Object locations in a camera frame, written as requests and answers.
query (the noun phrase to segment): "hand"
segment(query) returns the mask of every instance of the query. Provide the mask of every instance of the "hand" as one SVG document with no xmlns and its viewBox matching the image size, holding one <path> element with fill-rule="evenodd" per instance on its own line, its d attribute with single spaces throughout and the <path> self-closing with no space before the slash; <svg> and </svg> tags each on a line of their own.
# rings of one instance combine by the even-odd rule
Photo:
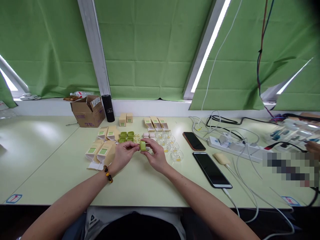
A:
<svg viewBox="0 0 320 240">
<path fill-rule="evenodd" d="M 140 150 L 140 145 L 131 141 L 119 143 L 116 146 L 116 154 L 110 165 L 109 172 L 113 175 L 117 174 L 131 160 L 132 155 Z"/>
<path fill-rule="evenodd" d="M 154 153 L 152 156 L 147 151 L 141 151 L 140 153 L 145 155 L 150 163 L 150 165 L 158 172 L 164 174 L 170 165 L 167 163 L 166 156 L 164 154 L 163 147 L 161 147 L 155 140 L 151 138 L 143 138 L 142 141 L 145 141 L 146 147 L 150 147 Z"/>
<path fill-rule="evenodd" d="M 314 153 L 315 157 L 320 161 L 320 144 L 313 141 L 308 141 L 305 147 L 308 152 Z"/>
</svg>

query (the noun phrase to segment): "black smartphone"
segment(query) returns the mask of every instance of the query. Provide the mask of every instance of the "black smartphone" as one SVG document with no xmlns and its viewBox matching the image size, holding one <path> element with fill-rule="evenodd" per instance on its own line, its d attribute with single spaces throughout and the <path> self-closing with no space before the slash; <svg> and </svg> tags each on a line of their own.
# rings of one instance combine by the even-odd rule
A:
<svg viewBox="0 0 320 240">
<path fill-rule="evenodd" d="M 192 155 L 198 162 L 200 168 L 202 169 L 204 175 L 206 175 L 212 187 L 232 188 L 232 185 L 207 153 L 193 153 Z"/>
<path fill-rule="evenodd" d="M 194 151 L 205 151 L 206 150 L 204 145 L 200 142 L 200 140 L 197 138 L 197 136 L 194 135 L 193 132 L 184 132 L 182 135 L 184 136 L 184 138 L 187 140 L 190 147 Z"/>
</svg>

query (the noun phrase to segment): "white desk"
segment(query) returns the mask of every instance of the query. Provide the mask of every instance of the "white desk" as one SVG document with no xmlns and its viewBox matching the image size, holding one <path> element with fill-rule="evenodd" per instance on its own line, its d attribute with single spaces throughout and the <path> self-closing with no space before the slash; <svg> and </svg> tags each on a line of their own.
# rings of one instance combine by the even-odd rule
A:
<svg viewBox="0 0 320 240">
<path fill-rule="evenodd" d="M 78 128 L 74 117 L 18 116 L 0 120 L 0 203 Z"/>
<path fill-rule="evenodd" d="M 134 117 L 134 123 L 127 124 L 127 127 L 118 127 L 121 131 L 134 131 L 140 135 L 146 132 L 142 117 Z M 192 149 L 182 136 L 182 132 L 191 131 L 192 122 L 189 118 L 165 118 L 172 134 L 180 145 L 184 153 L 184 159 L 181 163 L 173 163 L 167 156 L 167 161 L 173 165 L 184 176 L 199 184 L 210 193 L 219 198 L 228 207 L 233 207 L 230 200 L 221 189 L 214 189 L 210 186 L 206 177 L 202 173 L 197 162 L 192 156 Z M 106 120 L 100 125 L 110 126 L 118 125 L 118 118 L 114 123 L 107 123 Z M 268 132 L 273 126 L 258 123 L 251 120 L 245 120 L 241 125 L 255 132 Z M 255 140 L 255 136 L 244 130 L 238 129 L 241 134 L 247 136 L 250 141 Z M 50 205 L 61 197 L 68 190 L 89 178 L 96 171 L 87 170 L 89 161 L 84 154 L 94 141 L 98 133 L 98 128 L 78 128 L 53 154 L 35 171 L 14 193 L 22 194 L 23 197 L 18 204 L 38 204 Z M 206 152 L 212 156 L 213 153 L 220 150 L 209 147 L 204 141 Z M 236 159 L 236 156 L 226 153 L 230 159 Z M 254 208 L 250 192 L 238 182 L 237 179 L 220 165 L 215 159 L 218 167 L 233 185 L 229 190 L 236 205 L 240 208 Z M 271 189 L 264 186 L 257 174 L 254 172 L 251 162 L 240 158 L 239 170 L 246 183 L 253 188 L 264 199 L 278 208 L 289 208 L 279 196 Z M 254 163 L 260 173 L 264 171 L 262 164 Z M 282 196 L 291 196 L 301 205 L 308 204 L 314 191 L 310 188 L 276 186 L 275 190 Z M 257 199 L 259 208 L 271 208 L 268 204 Z M 166 206 L 166 207 L 187 207 L 187 203 L 180 196 L 173 185 L 161 174 L 157 173 L 148 163 L 145 156 L 139 152 L 133 155 L 129 164 L 114 178 L 112 184 L 108 184 L 95 198 L 92 205 L 102 206 Z"/>
</svg>

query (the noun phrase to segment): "white window frame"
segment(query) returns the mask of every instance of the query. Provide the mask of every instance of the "white window frame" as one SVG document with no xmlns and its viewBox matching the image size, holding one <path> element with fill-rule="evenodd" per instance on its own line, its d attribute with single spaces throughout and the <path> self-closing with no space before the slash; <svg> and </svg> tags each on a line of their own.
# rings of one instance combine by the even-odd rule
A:
<svg viewBox="0 0 320 240">
<path fill-rule="evenodd" d="M 214 7 L 211 9 L 210 17 L 207 21 L 207 26 L 201 43 L 197 57 L 193 63 L 192 70 L 189 73 L 186 89 L 183 93 L 183 99 L 192 100 L 195 89 L 200 80 L 202 71 L 207 62 L 212 46 L 217 38 L 221 24 L 230 5 L 231 0 L 217 0 Z"/>
<path fill-rule="evenodd" d="M 78 0 L 84 31 L 96 73 L 100 94 L 111 95 L 106 59 L 101 41 L 99 23 L 94 0 Z"/>
<path fill-rule="evenodd" d="M 10 81 L 15 88 L 11 88 L 11 94 L 13 98 L 22 97 L 23 94 L 29 93 L 29 88 L 25 82 L 17 75 L 17 73 L 10 67 L 6 60 L 0 55 L 0 69 L 3 78 L 6 82 Z"/>
<path fill-rule="evenodd" d="M 268 103 L 275 103 L 278 100 L 278 96 L 284 92 L 288 85 L 295 79 L 295 77 L 304 69 L 305 66 L 312 60 L 311 58 L 305 65 L 302 66 L 291 78 L 279 83 L 273 87 L 269 87 L 266 91 L 261 94 L 261 99 L 266 105 Z"/>
</svg>

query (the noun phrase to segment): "white power strip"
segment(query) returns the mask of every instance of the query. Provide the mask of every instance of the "white power strip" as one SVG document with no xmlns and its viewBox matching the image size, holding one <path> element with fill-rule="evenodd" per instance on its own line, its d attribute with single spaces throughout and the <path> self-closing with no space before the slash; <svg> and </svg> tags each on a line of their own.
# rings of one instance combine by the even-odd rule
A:
<svg viewBox="0 0 320 240">
<path fill-rule="evenodd" d="M 232 153 L 237 156 L 241 154 L 241 152 L 243 151 L 243 148 L 245 147 L 245 150 L 241 154 L 241 157 L 246 159 L 251 158 L 252 161 L 255 161 L 258 163 L 262 162 L 263 158 L 267 159 L 266 156 L 263 157 L 264 154 L 273 153 L 273 151 L 271 150 L 266 150 L 263 147 L 258 145 L 254 146 L 254 144 L 248 146 L 248 149 L 249 149 L 249 153 L 248 153 L 247 147 L 243 143 L 226 142 L 228 141 L 226 140 L 227 138 L 228 138 L 227 134 L 225 134 L 224 136 L 221 136 L 219 139 L 210 136 L 208 144 L 210 147 L 214 147 L 222 151 Z"/>
</svg>

